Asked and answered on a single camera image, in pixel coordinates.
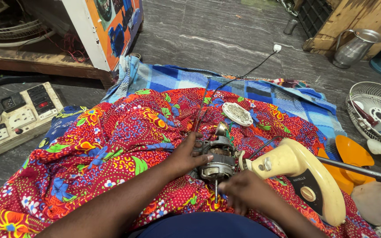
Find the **electrical plug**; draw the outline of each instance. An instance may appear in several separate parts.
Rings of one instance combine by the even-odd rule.
[[[274,45],[274,47],[273,47],[273,51],[274,52],[279,53],[281,50],[282,50],[282,46],[281,45],[278,45],[278,44]]]

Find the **steel jug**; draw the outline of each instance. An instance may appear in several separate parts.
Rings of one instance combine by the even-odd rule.
[[[353,32],[355,37],[345,45],[339,47],[340,38],[346,31]],[[337,39],[333,64],[338,68],[348,69],[351,65],[362,60],[371,46],[375,43],[381,43],[381,34],[373,30],[344,30],[340,33],[339,38]]]

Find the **orange poster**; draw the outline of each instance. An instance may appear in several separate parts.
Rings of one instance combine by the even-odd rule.
[[[142,0],[86,0],[110,70],[127,53],[140,24]]]

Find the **red floral cloth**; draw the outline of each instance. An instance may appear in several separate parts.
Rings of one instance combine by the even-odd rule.
[[[208,110],[200,131],[204,138],[220,121],[230,125],[232,143],[249,157],[267,140],[281,135],[299,141],[317,154],[324,135],[311,123],[288,115],[277,106],[220,91],[212,104],[212,91],[204,101]],[[64,136],[48,149],[35,149],[25,165],[0,189],[0,237],[33,237],[95,196],[162,162],[190,131],[204,89],[176,89],[159,93],[143,89],[114,104],[100,103],[82,113]],[[251,113],[254,124],[241,127],[222,112],[224,102],[236,102]],[[278,142],[260,153],[273,149]],[[284,176],[266,180],[289,204],[330,237],[373,237],[375,233],[359,216],[352,199],[344,194],[346,223],[331,227],[298,196]],[[188,175],[171,181],[145,208],[131,230],[168,213],[195,211],[232,212],[222,195],[214,203],[213,188]],[[284,237],[262,214],[249,218]]]

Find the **grey tiled floor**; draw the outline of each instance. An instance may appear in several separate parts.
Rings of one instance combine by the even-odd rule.
[[[145,63],[175,64],[209,69],[219,73],[243,75],[273,51],[273,55],[253,77],[288,78],[306,81],[337,105],[337,117],[348,136],[362,146],[366,140],[355,130],[344,105],[351,86],[357,82],[381,83],[367,62],[350,69],[333,66],[326,57],[301,50],[307,35],[300,25],[293,35],[283,29],[293,18],[276,0],[142,0],[144,31],[138,36],[134,52]],[[0,87],[0,98],[35,84]],[[93,106],[104,90],[54,84],[70,105]],[[0,155],[0,186],[23,163],[42,136]],[[381,157],[374,157],[381,168]]]

